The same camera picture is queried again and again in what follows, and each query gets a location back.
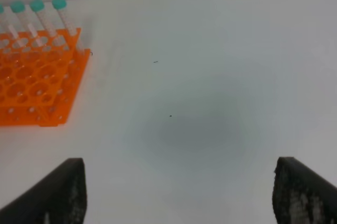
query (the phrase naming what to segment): teal cap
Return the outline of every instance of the teal cap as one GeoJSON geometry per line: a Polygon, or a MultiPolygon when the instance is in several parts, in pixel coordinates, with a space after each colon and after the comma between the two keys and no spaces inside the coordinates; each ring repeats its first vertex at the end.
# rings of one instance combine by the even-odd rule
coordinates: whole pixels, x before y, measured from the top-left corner
{"type": "Polygon", "coordinates": [[[39,12],[44,9],[44,3],[42,0],[33,0],[30,2],[29,6],[33,12],[39,12]]]}
{"type": "Polygon", "coordinates": [[[25,4],[22,1],[15,1],[11,3],[11,9],[14,13],[20,13],[25,11],[25,4]]]}
{"type": "Polygon", "coordinates": [[[52,0],[52,4],[55,9],[63,9],[67,6],[66,0],[52,0]]]}

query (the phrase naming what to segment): orange test tube rack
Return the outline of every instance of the orange test tube rack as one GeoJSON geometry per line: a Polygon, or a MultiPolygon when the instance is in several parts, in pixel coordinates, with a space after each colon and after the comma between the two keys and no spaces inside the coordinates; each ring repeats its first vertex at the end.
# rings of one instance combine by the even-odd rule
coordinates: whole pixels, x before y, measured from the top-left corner
{"type": "Polygon", "coordinates": [[[38,31],[47,42],[37,47],[26,32],[19,37],[26,45],[15,48],[6,34],[0,40],[0,125],[58,126],[67,121],[85,70],[89,49],[76,50],[76,36],[66,29],[57,30],[64,37],[63,46],[54,46],[47,31],[38,31]]]}

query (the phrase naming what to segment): test tube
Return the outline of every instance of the test tube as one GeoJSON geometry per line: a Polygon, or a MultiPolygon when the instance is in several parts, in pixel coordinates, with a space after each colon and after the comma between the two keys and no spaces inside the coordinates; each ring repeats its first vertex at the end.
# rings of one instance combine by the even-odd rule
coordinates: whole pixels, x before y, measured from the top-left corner
{"type": "Polygon", "coordinates": [[[43,42],[38,36],[35,27],[28,19],[25,4],[22,1],[15,1],[11,3],[11,9],[20,20],[22,26],[25,28],[25,31],[31,34],[31,37],[35,40],[37,46],[43,46],[43,42]]]}
{"type": "MultiPolygon", "coordinates": [[[[57,10],[63,25],[67,29],[71,37],[77,35],[77,30],[74,24],[71,22],[68,12],[67,12],[67,1],[66,0],[52,0],[53,7],[57,10]]],[[[80,55],[84,54],[84,47],[80,39],[77,40],[76,49],[80,55]]]]}
{"type": "Polygon", "coordinates": [[[12,24],[9,23],[5,13],[5,9],[2,4],[0,4],[0,25],[2,29],[7,33],[8,38],[15,41],[14,46],[16,48],[24,46],[23,42],[19,38],[19,34],[17,33],[16,29],[12,24]]]}
{"type": "Polygon", "coordinates": [[[29,5],[32,11],[35,12],[43,27],[47,30],[49,37],[53,40],[53,44],[55,46],[62,46],[64,44],[64,39],[61,35],[58,35],[56,28],[49,20],[43,1],[33,0],[29,5]]]}

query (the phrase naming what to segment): white table surface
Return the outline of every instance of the white table surface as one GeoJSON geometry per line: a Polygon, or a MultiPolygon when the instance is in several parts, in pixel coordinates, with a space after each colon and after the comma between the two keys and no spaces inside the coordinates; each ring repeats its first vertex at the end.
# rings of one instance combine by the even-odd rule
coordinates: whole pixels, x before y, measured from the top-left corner
{"type": "Polygon", "coordinates": [[[94,55],[66,125],[0,128],[0,207],[69,157],[89,224],[275,223],[279,156],[337,184],[337,0],[69,8],[94,55]]]}

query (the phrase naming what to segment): white tabletop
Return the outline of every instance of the white tabletop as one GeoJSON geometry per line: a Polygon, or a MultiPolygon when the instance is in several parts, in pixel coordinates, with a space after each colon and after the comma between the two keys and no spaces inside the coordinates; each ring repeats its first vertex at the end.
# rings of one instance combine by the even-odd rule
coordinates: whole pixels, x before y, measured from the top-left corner
{"type": "Polygon", "coordinates": [[[75,0],[70,119],[0,128],[0,207],[69,157],[85,223],[275,223],[279,156],[337,184],[337,0],[75,0]]]}

